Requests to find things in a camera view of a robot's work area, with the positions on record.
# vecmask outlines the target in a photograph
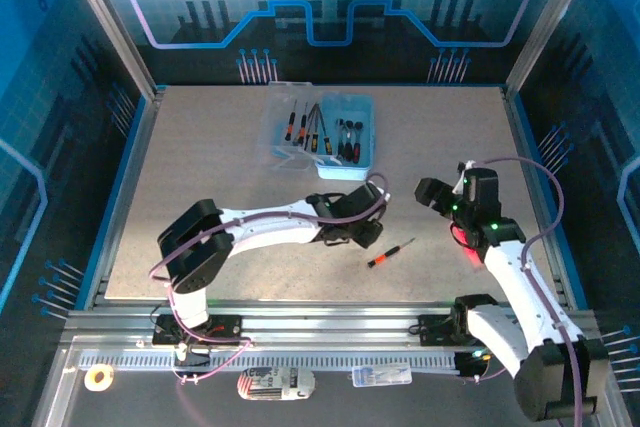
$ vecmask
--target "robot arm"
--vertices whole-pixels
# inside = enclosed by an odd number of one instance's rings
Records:
[[[237,222],[202,239],[168,263],[177,315],[189,328],[205,324],[209,318],[206,286],[213,282],[227,258],[241,252],[269,245],[318,241],[336,245],[353,240],[363,248],[369,247],[382,232],[379,218],[384,204],[369,218],[354,222],[327,223],[318,218],[357,216],[373,207],[382,195],[387,202],[389,194],[368,182],[348,195],[313,194],[293,204],[266,209],[218,209],[211,199],[196,202],[159,236],[163,256],[215,226],[235,219],[253,220]],[[288,215],[278,216],[279,212]]]
[[[533,259],[521,253],[525,237],[518,224],[502,216],[495,171],[473,162],[459,166],[455,187],[437,179],[422,179],[416,200],[450,219],[496,278],[517,319],[514,325],[488,295],[456,299],[452,316],[459,334],[480,340],[502,362],[515,381],[516,399],[531,420],[568,417],[573,413],[573,386],[567,346],[559,325],[545,307],[527,275],[566,329],[578,357],[583,385],[583,408],[592,414],[602,405],[608,354],[599,339],[585,339],[560,307]]]

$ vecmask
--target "small box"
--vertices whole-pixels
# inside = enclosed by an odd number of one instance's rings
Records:
[[[316,112],[321,115],[311,118],[316,104]],[[295,118],[290,127],[290,116],[294,110]],[[306,126],[300,144],[298,140],[303,116],[306,116]],[[352,123],[349,124],[352,125],[351,129],[347,129],[347,121]],[[318,144],[317,151],[312,152],[316,123]],[[361,125],[358,132],[355,129],[357,123]],[[325,135],[329,137],[331,153],[327,152]],[[359,140],[358,163],[338,155],[340,137],[344,144],[349,140],[352,147]],[[266,163],[273,170],[301,172],[315,165],[318,175],[323,179],[365,180],[373,167],[375,154],[373,99],[368,95],[324,90],[310,83],[271,82],[258,147],[261,163]],[[270,153],[269,158],[265,157],[265,152]]]

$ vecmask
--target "wooden work surface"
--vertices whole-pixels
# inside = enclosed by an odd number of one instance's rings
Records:
[[[364,250],[351,243],[278,245],[228,259],[208,287],[209,298],[242,300],[451,301],[489,293],[506,300],[486,270],[474,270],[451,239],[448,222],[419,205],[422,177],[456,181],[458,161],[515,155],[498,88],[337,87],[373,96],[374,171],[390,181],[384,232]],[[195,201],[229,209],[289,204],[314,192],[351,192],[357,182],[326,181],[315,169],[291,176],[259,167],[255,137],[267,87],[169,87],[155,123],[136,193],[111,272],[106,298],[162,299],[147,278],[160,260],[158,235]],[[538,231],[522,170],[495,166],[503,213],[527,237]],[[373,269],[366,262],[416,241]],[[533,250],[547,282],[544,248]]]

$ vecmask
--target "plastic container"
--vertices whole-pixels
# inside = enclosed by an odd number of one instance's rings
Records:
[[[330,139],[332,152],[328,154],[324,144],[322,123],[318,122],[318,149],[311,152],[310,145],[305,150],[296,144],[300,132],[302,116],[307,116],[306,131],[313,130],[309,116],[314,104],[318,103],[324,119],[326,134]],[[286,140],[291,112],[295,108],[295,120],[291,139]],[[357,164],[338,157],[339,130],[337,121],[343,119],[362,122],[360,132],[361,154]],[[355,144],[355,130],[351,130],[351,144]],[[313,165],[323,179],[364,180],[373,167],[375,150],[375,125],[373,99],[359,94],[344,94],[327,91],[310,83],[272,82],[261,123],[258,140],[260,163],[267,164],[272,170],[300,173]]]

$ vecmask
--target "tape roll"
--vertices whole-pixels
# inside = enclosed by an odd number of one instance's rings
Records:
[[[84,376],[84,386],[91,392],[104,392],[113,383],[113,367],[96,364]]]

